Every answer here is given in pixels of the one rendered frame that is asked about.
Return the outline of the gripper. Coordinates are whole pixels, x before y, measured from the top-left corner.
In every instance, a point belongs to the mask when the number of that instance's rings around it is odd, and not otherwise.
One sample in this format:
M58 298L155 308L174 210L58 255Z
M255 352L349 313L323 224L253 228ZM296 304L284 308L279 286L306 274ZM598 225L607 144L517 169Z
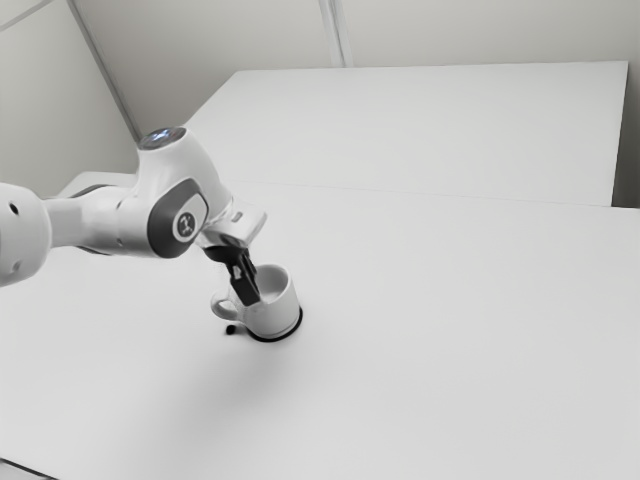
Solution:
M251 261L247 248L215 245L204 248L203 252L210 260L227 268L230 285L243 305L254 305L260 301L257 268Z

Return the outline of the white mug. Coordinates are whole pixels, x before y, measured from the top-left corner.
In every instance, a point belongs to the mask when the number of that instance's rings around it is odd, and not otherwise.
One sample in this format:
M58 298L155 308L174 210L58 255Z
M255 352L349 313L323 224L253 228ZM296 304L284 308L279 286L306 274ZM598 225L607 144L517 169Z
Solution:
M259 265L255 280L260 293L257 303L244 306L229 287L212 296L212 312L220 319L241 323L259 341L276 342L294 333L303 313L289 271L277 264Z

